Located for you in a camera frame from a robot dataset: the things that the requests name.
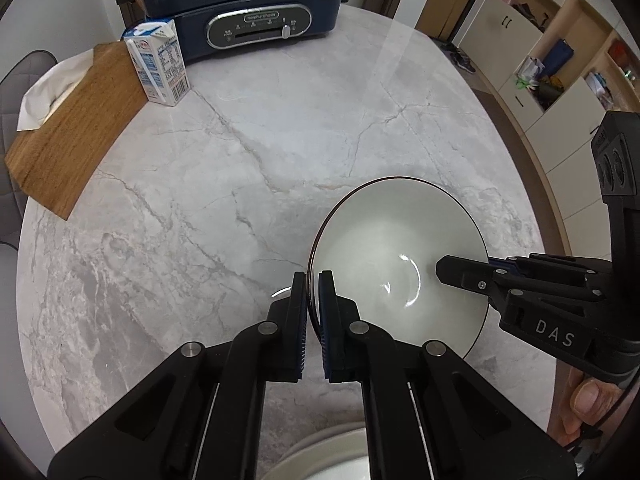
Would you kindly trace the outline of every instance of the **control panel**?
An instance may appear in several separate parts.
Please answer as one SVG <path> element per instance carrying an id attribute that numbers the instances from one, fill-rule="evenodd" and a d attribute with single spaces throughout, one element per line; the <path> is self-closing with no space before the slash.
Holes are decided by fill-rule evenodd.
<path id="1" fill-rule="evenodd" d="M 235 10 L 214 16 L 207 23 L 207 43 L 216 49 L 294 38 L 311 26 L 311 11 L 301 4 Z"/>

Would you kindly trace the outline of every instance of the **human hand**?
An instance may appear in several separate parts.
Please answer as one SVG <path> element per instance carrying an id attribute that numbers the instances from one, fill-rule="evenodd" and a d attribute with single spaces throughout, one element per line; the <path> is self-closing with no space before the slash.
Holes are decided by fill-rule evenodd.
<path id="1" fill-rule="evenodd" d="M 601 445 L 606 443 L 619 427 L 638 392 L 639 384 L 636 384 L 615 413 L 600 427 L 603 432 Z M 603 383 L 594 378 L 585 380 L 584 373 L 571 368 L 560 400 L 559 417 L 551 425 L 549 434 L 561 446 L 570 444 L 580 437 L 580 426 L 583 422 L 590 426 L 596 424 L 621 395 L 622 390 L 615 384 Z"/>

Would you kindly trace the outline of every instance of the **marble table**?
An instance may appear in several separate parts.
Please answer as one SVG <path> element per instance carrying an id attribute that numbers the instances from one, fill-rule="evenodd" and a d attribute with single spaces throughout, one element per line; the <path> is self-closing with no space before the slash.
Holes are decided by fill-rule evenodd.
<path id="1" fill-rule="evenodd" d="M 543 250 L 492 122 L 420 32 L 342 6 L 324 38 L 236 49 L 188 67 L 175 108 L 147 104 L 67 222 L 29 200 L 18 256 L 22 357 L 57 450 L 181 343 L 264 319 L 304 270 L 332 206 L 395 174 L 451 193 L 490 255 Z M 468 361 L 545 426 L 555 360 L 490 316 Z M 361 420 L 307 332 L 301 383 L 269 384 L 259 472 L 325 427 Z"/>

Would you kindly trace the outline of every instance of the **milk carton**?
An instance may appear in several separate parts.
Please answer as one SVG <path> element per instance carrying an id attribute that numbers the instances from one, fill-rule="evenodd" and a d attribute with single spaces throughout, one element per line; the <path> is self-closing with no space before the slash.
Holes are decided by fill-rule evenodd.
<path id="1" fill-rule="evenodd" d="M 140 23 L 124 41 L 148 99 L 175 106 L 189 90 L 189 80 L 174 20 Z"/>

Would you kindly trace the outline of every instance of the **white bowl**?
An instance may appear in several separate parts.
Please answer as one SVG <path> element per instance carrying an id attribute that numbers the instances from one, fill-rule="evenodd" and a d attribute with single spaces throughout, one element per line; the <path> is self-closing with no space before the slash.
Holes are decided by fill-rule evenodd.
<path id="1" fill-rule="evenodd" d="M 361 319 L 396 340 L 420 346 L 438 339 L 465 356 L 488 302 L 440 283 L 435 267 L 446 254 L 488 261 L 466 210 L 423 180 L 374 180 L 343 198 L 322 224 L 307 273 L 312 306 L 317 311 L 319 273 L 331 270 L 336 293 L 356 302 Z"/>

